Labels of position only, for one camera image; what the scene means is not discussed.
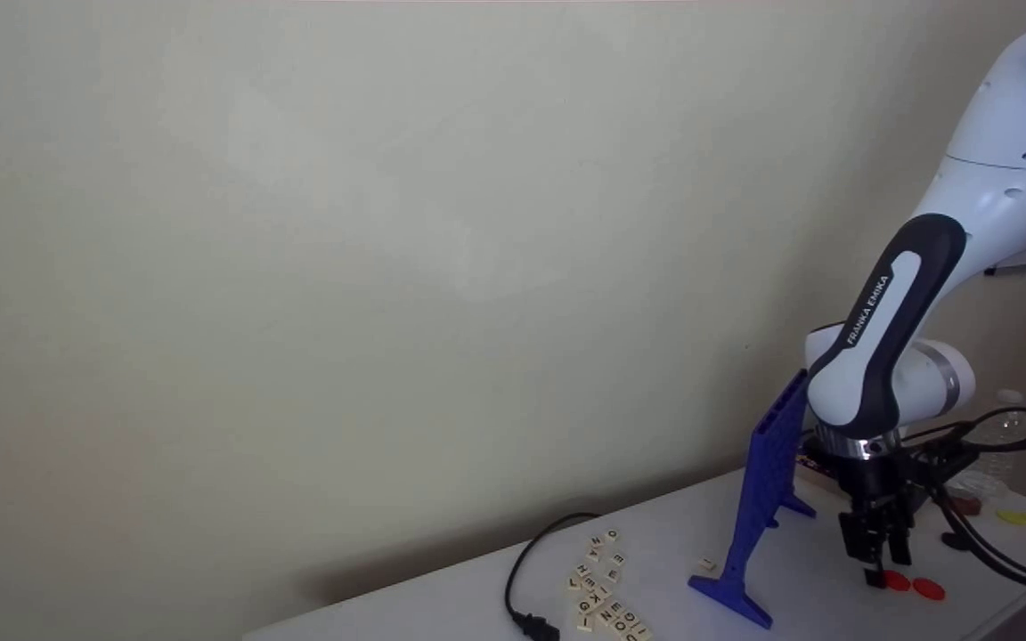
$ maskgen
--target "plastic bottle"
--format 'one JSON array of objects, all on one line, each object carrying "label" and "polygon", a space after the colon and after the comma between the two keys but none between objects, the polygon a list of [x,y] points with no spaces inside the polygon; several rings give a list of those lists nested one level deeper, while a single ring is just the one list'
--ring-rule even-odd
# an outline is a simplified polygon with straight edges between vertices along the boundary
[{"label": "plastic bottle", "polygon": [[[997,391],[996,400],[1001,406],[1022,405],[1023,395],[1018,391],[1002,389]],[[964,437],[966,442],[985,443],[985,445],[1000,445],[1000,443],[1018,441],[1026,435],[1026,414],[1019,411],[1009,411],[989,418],[984,425],[973,430]],[[972,491],[978,498],[998,497],[1009,491],[1011,472],[1013,472],[1014,454],[1004,451],[985,451],[960,474],[953,477],[953,487]]]}]

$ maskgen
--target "white table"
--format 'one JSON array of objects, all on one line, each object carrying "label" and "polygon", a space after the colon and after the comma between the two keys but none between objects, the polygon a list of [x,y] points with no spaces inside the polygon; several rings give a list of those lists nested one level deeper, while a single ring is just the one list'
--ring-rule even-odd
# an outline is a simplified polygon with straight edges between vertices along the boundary
[{"label": "white table", "polygon": [[[995,575],[970,555],[945,548],[944,519],[930,504],[909,538],[913,565],[948,592],[929,601],[915,592],[868,588],[844,555],[838,512],[844,500],[798,479],[797,494],[819,511],[806,519],[785,509],[781,527],[754,551],[746,584],[774,617],[767,631],[687,588],[700,556],[721,563],[733,533],[742,471],[673,491],[588,523],[554,532],[530,552],[517,576],[514,607],[546,616],[564,640],[616,640],[609,631],[575,629],[565,578],[582,563],[587,536],[619,528],[616,550],[627,556],[616,597],[635,610],[658,641],[745,638],[779,641],[865,638],[1025,638],[1026,588]],[[1010,494],[985,506],[973,524],[996,548],[1026,564],[1026,526],[1003,523],[996,509],[1026,512]],[[252,632],[246,641],[517,641],[524,640],[502,605],[510,566],[522,545],[314,610]]]}]

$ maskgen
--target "beige wall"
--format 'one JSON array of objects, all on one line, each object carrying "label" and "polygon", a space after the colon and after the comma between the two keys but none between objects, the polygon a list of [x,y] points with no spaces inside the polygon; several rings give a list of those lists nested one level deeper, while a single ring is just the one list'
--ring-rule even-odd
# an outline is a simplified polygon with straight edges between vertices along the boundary
[{"label": "beige wall", "polygon": [[[233,638],[731,466],[1025,30],[0,3],[0,638]],[[1026,276],[952,297],[1026,393]]]}]

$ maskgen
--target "blue plastic stand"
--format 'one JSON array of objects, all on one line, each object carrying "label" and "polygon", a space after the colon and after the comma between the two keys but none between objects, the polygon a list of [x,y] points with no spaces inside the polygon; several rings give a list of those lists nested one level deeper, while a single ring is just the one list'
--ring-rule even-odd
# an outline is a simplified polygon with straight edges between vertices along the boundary
[{"label": "blue plastic stand", "polygon": [[766,610],[746,595],[746,561],[750,560],[762,531],[778,527],[774,514],[779,507],[811,518],[816,515],[814,508],[794,495],[794,455],[798,453],[805,412],[806,370],[802,369],[782,391],[750,437],[742,495],[739,497],[739,516],[723,575],[719,578],[692,576],[687,582],[689,587],[765,629],[771,628],[773,619]]}]

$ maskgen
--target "red game chip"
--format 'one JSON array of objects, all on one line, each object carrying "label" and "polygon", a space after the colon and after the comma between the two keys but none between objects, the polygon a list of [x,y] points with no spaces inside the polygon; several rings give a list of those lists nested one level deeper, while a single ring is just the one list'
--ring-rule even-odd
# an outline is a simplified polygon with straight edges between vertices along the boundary
[{"label": "red game chip", "polygon": [[897,592],[908,592],[908,579],[901,572],[884,570],[884,587]]},{"label": "red game chip", "polygon": [[921,597],[925,597],[925,599],[944,601],[944,588],[941,588],[941,586],[934,580],[915,578],[913,579],[913,590],[919,593]]}]

